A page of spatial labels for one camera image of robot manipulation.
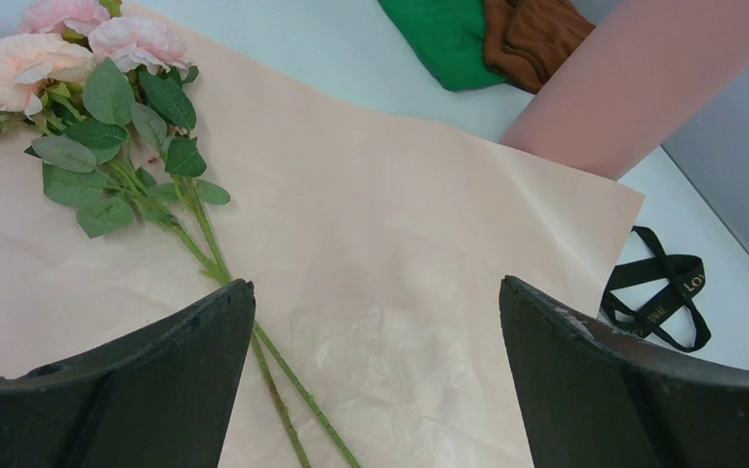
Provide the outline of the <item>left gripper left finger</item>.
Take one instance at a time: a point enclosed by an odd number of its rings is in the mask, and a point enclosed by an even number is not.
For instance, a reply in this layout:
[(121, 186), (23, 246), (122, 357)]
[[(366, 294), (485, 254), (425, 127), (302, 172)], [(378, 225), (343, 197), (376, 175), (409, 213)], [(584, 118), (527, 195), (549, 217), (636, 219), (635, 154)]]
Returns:
[(236, 280), (177, 313), (0, 377), (0, 467), (215, 467), (256, 313)]

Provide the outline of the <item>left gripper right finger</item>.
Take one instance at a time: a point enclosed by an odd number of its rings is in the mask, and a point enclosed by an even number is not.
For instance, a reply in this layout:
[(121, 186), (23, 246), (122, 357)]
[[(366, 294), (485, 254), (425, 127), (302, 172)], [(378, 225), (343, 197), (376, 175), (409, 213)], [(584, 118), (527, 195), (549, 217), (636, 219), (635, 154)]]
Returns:
[(538, 467), (749, 467), (749, 370), (619, 331), (508, 276), (500, 322)]

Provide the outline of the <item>black ribbon gold lettering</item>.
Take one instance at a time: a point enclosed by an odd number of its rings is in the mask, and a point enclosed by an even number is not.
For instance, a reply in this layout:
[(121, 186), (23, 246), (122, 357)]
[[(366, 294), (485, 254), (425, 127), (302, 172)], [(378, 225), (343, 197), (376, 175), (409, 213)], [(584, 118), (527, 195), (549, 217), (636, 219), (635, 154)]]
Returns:
[[(615, 266), (602, 296), (601, 311), (612, 325), (624, 332), (640, 338), (654, 334), (685, 353), (701, 350), (712, 338), (706, 320), (693, 302), (706, 284), (702, 258), (692, 254), (668, 253), (654, 231), (645, 226), (635, 225), (632, 232), (647, 247), (650, 257)], [(666, 285), (637, 310), (627, 306), (614, 294), (660, 280), (664, 280)], [(680, 343), (662, 327), (680, 309), (689, 313), (694, 327), (691, 345)]]

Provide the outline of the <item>pink flower bouquet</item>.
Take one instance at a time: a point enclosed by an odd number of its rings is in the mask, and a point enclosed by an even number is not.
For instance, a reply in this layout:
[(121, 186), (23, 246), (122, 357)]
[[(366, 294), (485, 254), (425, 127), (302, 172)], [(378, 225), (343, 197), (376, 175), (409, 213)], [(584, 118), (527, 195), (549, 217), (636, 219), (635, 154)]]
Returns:
[[(257, 320), (366, 467), (529, 467), (499, 287), (595, 315), (643, 204), (619, 183), (327, 96), (187, 27), (211, 219)], [(0, 376), (162, 319), (215, 285), (173, 235), (90, 239), (0, 138)]]

